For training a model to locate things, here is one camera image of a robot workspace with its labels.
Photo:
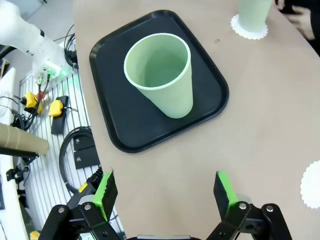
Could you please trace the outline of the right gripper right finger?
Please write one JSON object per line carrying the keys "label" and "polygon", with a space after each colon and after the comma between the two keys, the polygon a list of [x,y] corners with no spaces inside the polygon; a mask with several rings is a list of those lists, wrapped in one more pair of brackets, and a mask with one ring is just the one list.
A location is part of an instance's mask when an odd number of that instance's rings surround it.
{"label": "right gripper right finger", "polygon": [[226,172],[216,172],[213,193],[221,222],[208,240],[236,240],[240,234],[250,234],[254,240],[292,239],[280,207],[267,203],[258,208],[239,200]]}

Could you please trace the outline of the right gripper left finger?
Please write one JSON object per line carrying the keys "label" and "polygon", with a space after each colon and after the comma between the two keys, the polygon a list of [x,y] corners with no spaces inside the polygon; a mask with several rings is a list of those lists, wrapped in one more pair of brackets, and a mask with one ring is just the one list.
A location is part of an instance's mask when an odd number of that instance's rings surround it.
{"label": "right gripper left finger", "polygon": [[114,173],[103,175],[92,201],[54,206],[41,230],[42,240],[77,240],[89,233],[95,240],[119,240],[109,223],[118,195]]}

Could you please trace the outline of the person's left hand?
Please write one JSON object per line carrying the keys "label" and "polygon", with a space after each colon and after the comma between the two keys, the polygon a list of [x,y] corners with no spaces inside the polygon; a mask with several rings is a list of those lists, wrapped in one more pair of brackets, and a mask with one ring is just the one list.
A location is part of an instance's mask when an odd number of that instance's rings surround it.
{"label": "person's left hand", "polygon": [[292,6],[294,14],[286,14],[286,19],[299,31],[307,40],[314,40],[315,35],[311,24],[311,11],[301,6]]}

